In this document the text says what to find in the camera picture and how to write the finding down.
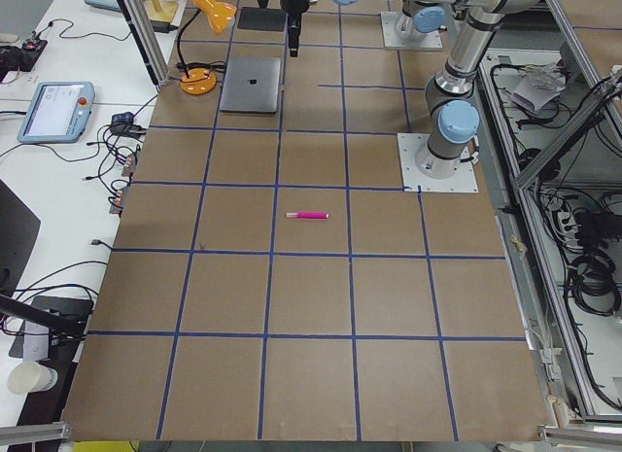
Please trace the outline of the white paper cup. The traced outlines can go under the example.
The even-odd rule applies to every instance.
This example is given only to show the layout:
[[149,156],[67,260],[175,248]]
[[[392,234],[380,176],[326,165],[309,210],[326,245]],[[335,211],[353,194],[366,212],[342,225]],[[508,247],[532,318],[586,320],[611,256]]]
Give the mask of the white paper cup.
[[57,382],[57,371],[37,362],[27,361],[17,365],[9,374],[7,386],[16,395],[45,392]]

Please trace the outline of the black mousepad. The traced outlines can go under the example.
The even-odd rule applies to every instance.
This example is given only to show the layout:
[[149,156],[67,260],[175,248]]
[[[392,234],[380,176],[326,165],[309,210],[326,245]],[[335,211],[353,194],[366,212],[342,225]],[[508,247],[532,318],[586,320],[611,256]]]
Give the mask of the black mousepad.
[[243,7],[237,28],[266,32],[282,32],[285,28],[286,14],[277,9]]

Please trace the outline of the blue teach pendant near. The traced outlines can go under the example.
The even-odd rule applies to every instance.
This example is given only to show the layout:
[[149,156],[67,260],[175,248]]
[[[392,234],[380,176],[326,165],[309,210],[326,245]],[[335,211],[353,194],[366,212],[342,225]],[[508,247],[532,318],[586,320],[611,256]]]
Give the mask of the blue teach pendant near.
[[86,129],[94,98],[91,82],[38,84],[17,140],[21,144],[76,142]]

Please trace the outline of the white power strip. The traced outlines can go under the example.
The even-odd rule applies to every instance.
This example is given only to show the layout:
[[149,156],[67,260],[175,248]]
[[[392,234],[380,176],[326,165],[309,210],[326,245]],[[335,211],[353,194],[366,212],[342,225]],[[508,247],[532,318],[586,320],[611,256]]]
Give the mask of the white power strip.
[[578,228],[572,212],[560,210],[557,213],[557,220],[563,236],[569,240],[575,240]]

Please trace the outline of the aluminium frame post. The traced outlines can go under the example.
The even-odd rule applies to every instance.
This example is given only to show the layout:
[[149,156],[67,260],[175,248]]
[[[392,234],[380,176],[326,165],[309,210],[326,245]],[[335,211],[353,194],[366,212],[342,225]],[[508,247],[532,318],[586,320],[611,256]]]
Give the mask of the aluminium frame post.
[[117,0],[152,83],[165,86],[170,74],[142,0]]

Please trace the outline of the black monitor corner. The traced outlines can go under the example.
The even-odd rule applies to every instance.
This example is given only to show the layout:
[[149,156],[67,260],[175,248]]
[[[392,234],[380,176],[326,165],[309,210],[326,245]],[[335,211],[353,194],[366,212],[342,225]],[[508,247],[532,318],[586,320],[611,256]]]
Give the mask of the black monitor corner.
[[11,295],[32,254],[40,220],[1,182],[1,293]]

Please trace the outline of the black power adapter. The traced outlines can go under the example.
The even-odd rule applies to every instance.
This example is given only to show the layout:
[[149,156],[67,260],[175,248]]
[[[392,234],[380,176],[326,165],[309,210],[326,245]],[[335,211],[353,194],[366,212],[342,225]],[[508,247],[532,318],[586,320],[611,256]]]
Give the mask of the black power adapter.
[[134,137],[140,136],[146,133],[146,129],[135,124],[135,114],[132,112],[123,112],[113,114],[110,123],[110,132],[113,135]]

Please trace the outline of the silver closed laptop notebook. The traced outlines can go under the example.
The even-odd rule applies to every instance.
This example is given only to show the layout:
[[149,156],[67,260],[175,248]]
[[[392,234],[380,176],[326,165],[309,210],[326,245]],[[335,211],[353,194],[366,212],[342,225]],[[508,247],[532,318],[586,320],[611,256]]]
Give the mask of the silver closed laptop notebook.
[[233,56],[225,72],[220,110],[227,113],[275,114],[281,59]]

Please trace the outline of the wooden stand orange object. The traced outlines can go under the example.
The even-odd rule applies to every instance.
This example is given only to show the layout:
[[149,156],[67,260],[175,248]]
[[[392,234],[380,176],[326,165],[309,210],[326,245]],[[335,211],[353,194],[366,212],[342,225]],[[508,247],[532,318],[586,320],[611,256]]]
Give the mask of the wooden stand orange object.
[[150,20],[171,23],[179,8],[176,0],[148,0],[146,10]]

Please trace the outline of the pink highlighter pen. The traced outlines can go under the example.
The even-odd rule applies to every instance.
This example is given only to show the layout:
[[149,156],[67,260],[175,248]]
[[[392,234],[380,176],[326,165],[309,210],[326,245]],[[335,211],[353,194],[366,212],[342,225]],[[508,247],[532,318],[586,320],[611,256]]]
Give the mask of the pink highlighter pen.
[[288,212],[286,217],[289,219],[327,220],[329,218],[329,213],[314,211]]

